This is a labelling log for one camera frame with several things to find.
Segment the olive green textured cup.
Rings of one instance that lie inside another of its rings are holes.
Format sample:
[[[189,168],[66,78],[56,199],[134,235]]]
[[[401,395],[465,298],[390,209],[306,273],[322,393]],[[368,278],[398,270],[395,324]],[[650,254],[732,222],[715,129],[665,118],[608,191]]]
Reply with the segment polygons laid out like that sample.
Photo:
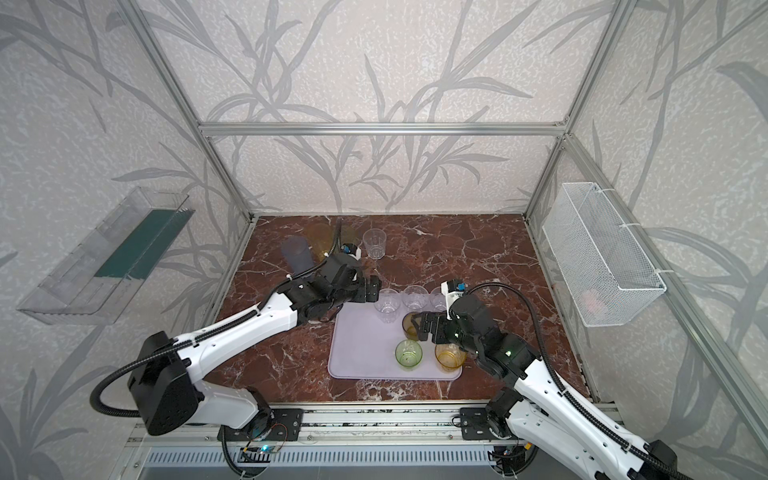
[[[402,320],[401,326],[404,331],[405,337],[408,340],[417,341],[416,339],[416,332],[418,329],[415,329],[411,323],[411,313],[409,312],[406,314]]]

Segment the clear faceted cup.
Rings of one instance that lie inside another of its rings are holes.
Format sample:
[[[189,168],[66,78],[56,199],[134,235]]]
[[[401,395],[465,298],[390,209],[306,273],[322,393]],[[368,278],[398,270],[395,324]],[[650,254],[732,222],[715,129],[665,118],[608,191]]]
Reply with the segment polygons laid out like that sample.
[[[446,299],[440,286],[435,287],[429,294],[431,309],[437,312],[446,310]]]

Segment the green cup back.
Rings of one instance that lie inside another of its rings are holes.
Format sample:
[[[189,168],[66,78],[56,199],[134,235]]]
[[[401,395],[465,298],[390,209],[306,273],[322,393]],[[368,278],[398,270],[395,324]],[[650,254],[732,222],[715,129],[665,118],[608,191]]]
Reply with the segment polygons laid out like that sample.
[[[395,347],[395,360],[403,368],[417,367],[423,358],[423,350],[416,340],[405,339]]]

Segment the amber faceted cup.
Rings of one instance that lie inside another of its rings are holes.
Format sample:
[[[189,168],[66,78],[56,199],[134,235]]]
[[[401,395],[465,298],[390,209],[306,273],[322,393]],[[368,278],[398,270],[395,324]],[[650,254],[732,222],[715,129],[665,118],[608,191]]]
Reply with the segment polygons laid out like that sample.
[[[434,354],[440,368],[446,372],[462,368],[467,358],[467,353],[455,344],[436,345]]]

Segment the clear cup back row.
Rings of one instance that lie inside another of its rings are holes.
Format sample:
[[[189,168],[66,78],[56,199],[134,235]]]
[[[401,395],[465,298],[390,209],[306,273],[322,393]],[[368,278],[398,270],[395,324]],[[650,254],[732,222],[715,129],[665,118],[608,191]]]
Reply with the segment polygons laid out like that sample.
[[[363,244],[371,259],[380,260],[386,255],[387,234],[382,229],[371,228],[363,234]]]

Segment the lilac plastic tray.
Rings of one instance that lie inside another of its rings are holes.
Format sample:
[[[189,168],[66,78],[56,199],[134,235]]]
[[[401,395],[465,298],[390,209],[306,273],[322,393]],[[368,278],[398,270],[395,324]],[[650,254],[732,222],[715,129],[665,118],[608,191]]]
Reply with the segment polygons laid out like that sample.
[[[336,379],[367,380],[456,380],[462,368],[446,372],[435,358],[436,344],[418,341],[423,350],[421,363],[412,369],[401,367],[395,360],[395,347],[407,339],[401,323],[409,311],[401,296],[401,307],[393,323],[377,318],[374,303],[346,304],[335,320],[328,361],[328,371]]]

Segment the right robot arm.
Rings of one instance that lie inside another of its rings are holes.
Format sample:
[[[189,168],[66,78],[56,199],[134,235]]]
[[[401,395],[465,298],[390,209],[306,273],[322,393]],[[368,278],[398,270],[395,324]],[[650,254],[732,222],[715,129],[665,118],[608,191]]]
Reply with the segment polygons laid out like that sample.
[[[473,294],[452,292],[444,312],[408,315],[419,339],[454,345],[503,381],[485,407],[490,432],[547,453],[582,479],[681,479],[676,453],[647,442],[569,386],[522,337],[501,331]]]

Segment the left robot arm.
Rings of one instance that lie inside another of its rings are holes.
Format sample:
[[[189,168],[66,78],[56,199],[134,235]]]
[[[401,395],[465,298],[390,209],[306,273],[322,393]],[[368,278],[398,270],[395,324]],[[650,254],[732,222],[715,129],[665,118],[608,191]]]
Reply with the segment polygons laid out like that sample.
[[[289,276],[260,303],[214,325],[169,337],[148,337],[138,358],[107,375],[89,403],[103,415],[139,418],[152,436],[183,425],[213,424],[251,437],[274,424],[272,409],[255,390],[209,383],[221,364],[276,334],[325,317],[345,303],[374,303],[380,279],[363,273],[360,260],[341,251]]]

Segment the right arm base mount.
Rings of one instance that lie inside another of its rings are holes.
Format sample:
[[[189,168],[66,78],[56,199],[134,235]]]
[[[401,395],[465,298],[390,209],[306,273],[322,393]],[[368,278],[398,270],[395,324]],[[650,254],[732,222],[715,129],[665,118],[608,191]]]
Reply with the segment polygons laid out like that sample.
[[[459,409],[458,428],[465,441],[502,440],[491,428],[488,413],[482,407],[463,407]]]

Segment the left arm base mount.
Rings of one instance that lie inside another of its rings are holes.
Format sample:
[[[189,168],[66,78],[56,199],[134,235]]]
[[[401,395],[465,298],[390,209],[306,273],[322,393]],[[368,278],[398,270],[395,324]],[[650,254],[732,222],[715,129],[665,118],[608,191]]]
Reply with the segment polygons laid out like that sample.
[[[248,440],[294,442],[298,440],[303,416],[304,410],[300,408],[260,411],[242,432]]]

